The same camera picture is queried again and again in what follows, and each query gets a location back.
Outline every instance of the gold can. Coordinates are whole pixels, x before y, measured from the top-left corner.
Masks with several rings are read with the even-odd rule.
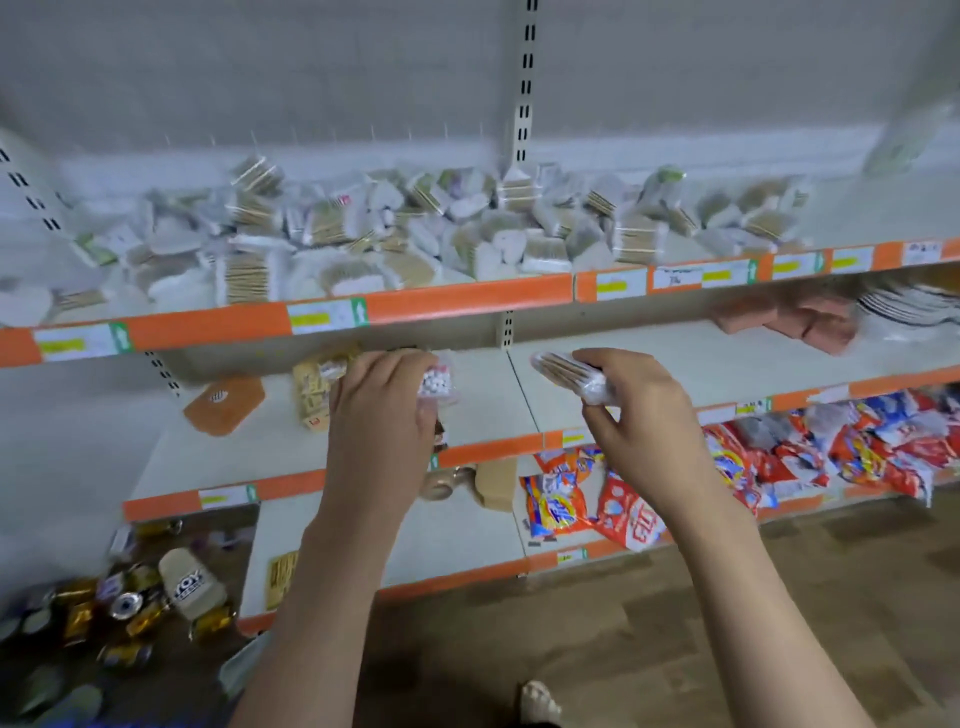
[[[89,601],[96,598],[98,584],[100,579],[95,576],[68,581],[54,590],[53,602],[61,607],[69,607]]]
[[[133,525],[133,536],[137,540],[155,539],[160,536],[177,536],[183,530],[183,521],[147,521]]]
[[[233,624],[236,616],[229,602],[200,615],[190,622],[190,642],[203,643],[214,635],[220,634]]]
[[[163,586],[160,572],[149,564],[134,564],[127,573],[127,586],[131,592],[148,592]]]
[[[127,634],[131,637],[149,632],[154,629],[170,612],[170,602],[158,599],[145,606],[136,617],[127,623]]]
[[[105,645],[97,655],[97,662],[108,669],[133,669],[146,665],[153,654],[152,644],[133,640],[128,643]]]
[[[66,616],[66,626],[63,627],[63,645],[71,646],[86,642],[90,635],[90,624],[93,622],[93,609],[96,602],[85,601],[75,604]]]

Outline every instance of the person's right hand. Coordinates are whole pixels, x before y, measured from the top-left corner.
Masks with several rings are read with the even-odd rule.
[[[613,469],[670,520],[679,509],[722,494],[690,397],[653,356],[621,349],[580,349],[573,358],[603,371],[620,402],[584,404],[584,420]]]

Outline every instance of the white label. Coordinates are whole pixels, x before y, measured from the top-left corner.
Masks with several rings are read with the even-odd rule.
[[[252,485],[230,485],[227,488],[211,488],[197,493],[200,496],[200,507],[205,511],[256,503],[256,488]]]
[[[900,263],[902,265],[939,263],[940,254],[943,250],[944,243],[942,240],[920,240],[915,243],[905,243],[903,245],[903,258]]]
[[[565,429],[564,438],[561,442],[565,448],[572,448],[575,445],[588,445],[593,442],[593,435],[590,434],[590,431],[586,427]]]
[[[702,409],[697,412],[697,420],[700,421],[700,426],[720,425],[735,419],[735,404],[725,404],[722,407],[712,407],[711,409]]]
[[[646,267],[597,274],[597,301],[647,295]]]
[[[290,317],[290,329],[295,334],[370,325],[367,302],[363,299],[290,303],[287,305],[287,315]]]
[[[725,285],[747,285],[750,280],[750,267],[756,266],[750,260],[724,260],[721,263],[705,263],[701,266],[703,274],[701,285],[704,288],[721,288]]]
[[[766,397],[762,400],[739,401],[736,404],[736,417],[755,417],[756,415],[765,415],[773,409],[773,401]]]
[[[570,551],[557,551],[557,563],[566,564],[569,561],[586,561],[587,550],[585,548],[574,548]]]
[[[865,273],[874,267],[874,246],[865,248],[836,248],[833,251],[831,273]]]
[[[850,385],[849,384],[837,384],[835,387],[827,387],[817,392],[815,395],[810,395],[806,398],[808,402],[818,402],[820,404],[827,404],[832,401],[843,401],[850,398]]]
[[[817,253],[774,255],[773,280],[812,276],[817,272]]]
[[[127,326],[115,322],[85,327],[35,328],[33,334],[43,361],[89,359],[133,351]]]
[[[654,268],[654,290],[677,288],[684,285],[700,285],[704,279],[704,269],[699,265],[660,266]]]

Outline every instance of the orange plastic object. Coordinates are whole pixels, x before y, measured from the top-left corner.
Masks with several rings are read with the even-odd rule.
[[[215,381],[186,405],[183,415],[200,432],[214,437],[229,435],[263,401],[258,376],[231,376]]]

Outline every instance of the forearm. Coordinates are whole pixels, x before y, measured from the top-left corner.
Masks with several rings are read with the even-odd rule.
[[[394,521],[369,510],[321,507],[304,531],[294,582],[231,728],[352,724],[367,621],[399,527]]]
[[[873,726],[810,631],[749,511],[722,491],[668,519],[737,725]]]

